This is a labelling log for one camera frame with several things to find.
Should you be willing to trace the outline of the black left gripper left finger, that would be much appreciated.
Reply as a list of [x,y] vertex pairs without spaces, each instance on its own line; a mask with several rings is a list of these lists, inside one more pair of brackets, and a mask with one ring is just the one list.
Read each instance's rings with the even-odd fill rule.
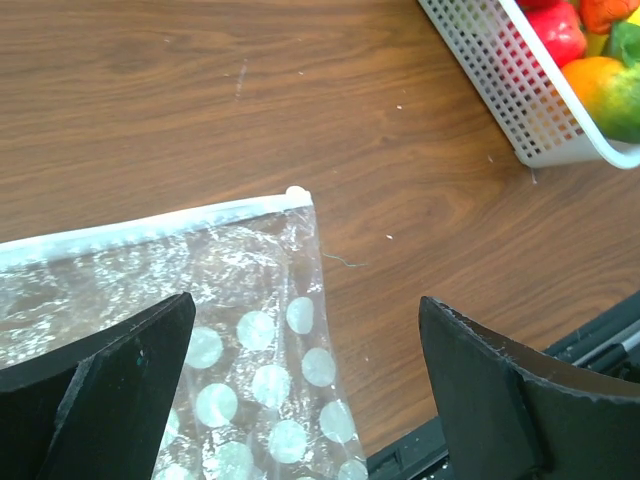
[[2,369],[2,478],[151,478],[195,313],[174,295]]

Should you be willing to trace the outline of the clear polka-dot zip bag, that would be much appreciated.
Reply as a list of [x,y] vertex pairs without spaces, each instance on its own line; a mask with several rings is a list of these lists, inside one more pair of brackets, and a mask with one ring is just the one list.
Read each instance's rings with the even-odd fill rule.
[[154,479],[364,479],[326,318],[311,194],[1,246],[9,368],[189,293],[195,320]]

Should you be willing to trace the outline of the red bell pepper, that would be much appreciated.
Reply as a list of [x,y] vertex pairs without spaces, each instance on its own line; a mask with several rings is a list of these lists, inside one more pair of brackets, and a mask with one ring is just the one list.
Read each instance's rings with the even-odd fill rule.
[[531,27],[559,68],[584,56],[587,40],[569,1],[517,1]]

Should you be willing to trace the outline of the orange carrot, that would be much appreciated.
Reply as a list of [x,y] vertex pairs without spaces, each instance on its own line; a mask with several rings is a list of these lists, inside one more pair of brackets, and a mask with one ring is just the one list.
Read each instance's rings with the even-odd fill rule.
[[614,23],[627,19],[639,7],[638,0],[581,0],[579,14],[586,30],[604,35]]

